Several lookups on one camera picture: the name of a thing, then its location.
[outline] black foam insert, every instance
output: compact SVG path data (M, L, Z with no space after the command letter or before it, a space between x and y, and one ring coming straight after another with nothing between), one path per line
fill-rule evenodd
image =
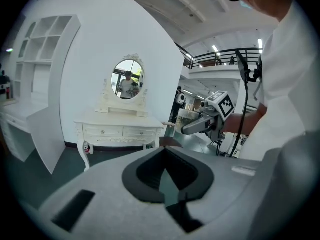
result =
M129 164L122 173L122 182L138 200L162 204L165 197L159 187L165 169L180 190L179 201L201 199L214 181L214 174L207 165L166 147Z
M81 190L51 221L65 231L71 232L95 194Z

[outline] gray floor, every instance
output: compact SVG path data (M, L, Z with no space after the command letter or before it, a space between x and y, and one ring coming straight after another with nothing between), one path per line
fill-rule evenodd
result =
M173 129L168 128L165 136L172 136ZM207 143L197 136L185 136L175 133L174 138L189 150L199 152L199 155L215 156L216 151L209 149ZM90 155L90 165L116 159L131 154L131 151L122 152L97 152ZM57 189L68 183L84 172L85 164L76 148L66 148L61 155L56 168L51 175L43 164L39 154L35 150L26 162L21 162L13 155L6 157L5 170L7 179L16 193L16 197L34 208L40 205ZM161 178L160 191L165 194L165 205L173 205L177 202L178 189L171 177L165 171Z

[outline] person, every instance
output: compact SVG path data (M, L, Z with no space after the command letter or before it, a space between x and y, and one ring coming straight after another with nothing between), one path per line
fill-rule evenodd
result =
M182 103L181 100L178 99L180 94L183 94L183 92L182 92L181 86L178 86L178 88L176 89L176 92L175 92L175 98L174 98L174 102L173 102L173 106L172 106L172 110L171 110L171 114L172 114L171 122L174 123L174 124L177 121L179 110L181 108L183 108L183 106L186 105L185 96L183 98L184 99L184 103Z
M242 1L279 22L261 55L262 83L256 95L259 106L245 115L242 129L242 134L249 137L239 158L261 161L268 150L281 148L306 131L288 94L308 70L319 66L319 40L295 0ZM223 132L237 134L241 118L242 114L232 114Z
M10 99L10 78L6 75L5 71L2 70L0 75L0 100L5 101Z
M136 82L131 79L131 71L124 73L125 79L121 80L118 91L121 93L120 98L123 100L129 100L135 97L139 93L139 88Z

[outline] white cabinet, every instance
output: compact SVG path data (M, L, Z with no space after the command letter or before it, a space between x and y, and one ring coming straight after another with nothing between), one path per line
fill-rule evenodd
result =
M72 41L81 24L76 15L33 22L10 67L16 103L4 103L1 126L14 156L25 161L36 148L53 173L65 150L60 120L60 85Z

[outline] black cable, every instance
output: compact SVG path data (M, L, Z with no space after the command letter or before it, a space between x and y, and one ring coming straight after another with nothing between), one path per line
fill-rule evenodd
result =
M219 140L219 150L218 150L218 156L220 156L220 148L221 148L221 140Z
M245 103L244 103L244 109L243 109L243 114L242 114L242 118L241 118L241 122L240 122L240 127L239 127L239 131L238 131L238 135L236 137L232 152L230 154L230 158L232 158L232 156L234 155L234 152L236 150L236 147L238 145L239 139L240 139L240 135L242 132L242 128L244 126L244 122L245 122L245 115L246 115L246 111L247 111L247 103L248 103L248 84L244 83L244 87L245 87Z
M217 157L219 154L219 145L220 145L220 140L218 141L218 144L216 146L216 151L215 151L215 156Z

